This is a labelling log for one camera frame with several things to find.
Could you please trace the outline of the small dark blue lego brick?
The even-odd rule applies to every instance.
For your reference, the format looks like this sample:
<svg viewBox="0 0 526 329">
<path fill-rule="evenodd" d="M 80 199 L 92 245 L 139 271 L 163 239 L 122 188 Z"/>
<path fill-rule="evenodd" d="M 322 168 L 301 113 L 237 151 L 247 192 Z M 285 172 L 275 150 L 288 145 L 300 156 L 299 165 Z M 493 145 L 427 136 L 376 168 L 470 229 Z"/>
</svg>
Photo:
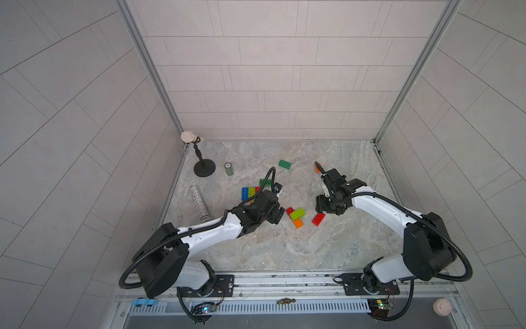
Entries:
<svg viewBox="0 0 526 329">
<path fill-rule="evenodd" d="M 243 187 L 242 188 L 242 194 L 241 194 L 241 200 L 245 201 L 249 198 L 249 187 Z"/>
</svg>

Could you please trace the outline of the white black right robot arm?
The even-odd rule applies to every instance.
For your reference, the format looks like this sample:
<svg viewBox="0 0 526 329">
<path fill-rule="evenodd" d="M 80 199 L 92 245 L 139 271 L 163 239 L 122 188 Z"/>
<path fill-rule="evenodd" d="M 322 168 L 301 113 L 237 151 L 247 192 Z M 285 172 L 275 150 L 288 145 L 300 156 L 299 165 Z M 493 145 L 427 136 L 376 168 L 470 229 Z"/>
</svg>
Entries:
<svg viewBox="0 0 526 329">
<path fill-rule="evenodd" d="M 368 289 L 402 279 L 466 282 L 473 277 L 471 263 L 451 240 L 439 215 L 412 211 L 359 179 L 348 180 L 337 169 L 326 171 L 318 162 L 315 167 L 324 184 L 323 195 L 316 197 L 316 212 L 342 215 L 354 207 L 403 239 L 402 253 L 374 260 L 363 269 L 362 281 Z"/>
</svg>

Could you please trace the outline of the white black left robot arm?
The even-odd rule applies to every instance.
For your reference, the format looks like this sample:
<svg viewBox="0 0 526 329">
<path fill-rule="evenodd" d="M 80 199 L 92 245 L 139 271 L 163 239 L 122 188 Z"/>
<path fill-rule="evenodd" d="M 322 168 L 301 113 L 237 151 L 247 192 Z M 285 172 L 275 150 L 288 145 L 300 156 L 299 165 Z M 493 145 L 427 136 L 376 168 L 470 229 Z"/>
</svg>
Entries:
<svg viewBox="0 0 526 329">
<path fill-rule="evenodd" d="M 265 221 L 278 224 L 284 213 L 278 194 L 261 190 L 253 196 L 252 204 L 241 203 L 218 219 L 189 228 L 164 224 L 133 256 L 131 265 L 119 278 L 119 287 L 143 288 L 149 298 L 171 287 L 208 295 L 218 281 L 217 275 L 207 261 L 192 257 L 223 241 L 251 234 Z"/>
</svg>

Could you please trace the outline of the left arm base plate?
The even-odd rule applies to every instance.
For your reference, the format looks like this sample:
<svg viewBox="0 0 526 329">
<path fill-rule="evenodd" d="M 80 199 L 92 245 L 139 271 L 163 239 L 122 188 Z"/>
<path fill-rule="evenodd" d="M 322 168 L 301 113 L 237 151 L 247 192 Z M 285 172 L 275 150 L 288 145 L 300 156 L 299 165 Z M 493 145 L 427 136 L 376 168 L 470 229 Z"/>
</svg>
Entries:
<svg viewBox="0 0 526 329">
<path fill-rule="evenodd" d="M 181 288 L 180 295 L 189 298 L 232 297 L 234 280 L 234 275 L 217 275 L 214 282 L 209 280 L 200 289 L 194 290 L 189 287 Z"/>
</svg>

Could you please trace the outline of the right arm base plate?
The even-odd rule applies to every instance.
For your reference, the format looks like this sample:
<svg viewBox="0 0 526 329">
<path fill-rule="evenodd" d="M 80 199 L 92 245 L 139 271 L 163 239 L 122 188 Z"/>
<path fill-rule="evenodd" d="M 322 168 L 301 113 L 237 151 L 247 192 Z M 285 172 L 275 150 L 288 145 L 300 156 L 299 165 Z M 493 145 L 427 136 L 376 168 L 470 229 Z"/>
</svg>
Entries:
<svg viewBox="0 0 526 329">
<path fill-rule="evenodd" d="M 342 285 L 346 296 L 387 296 L 400 294 L 397 281 L 381 283 L 368 274 L 344 273 L 333 277 L 336 284 Z"/>
</svg>

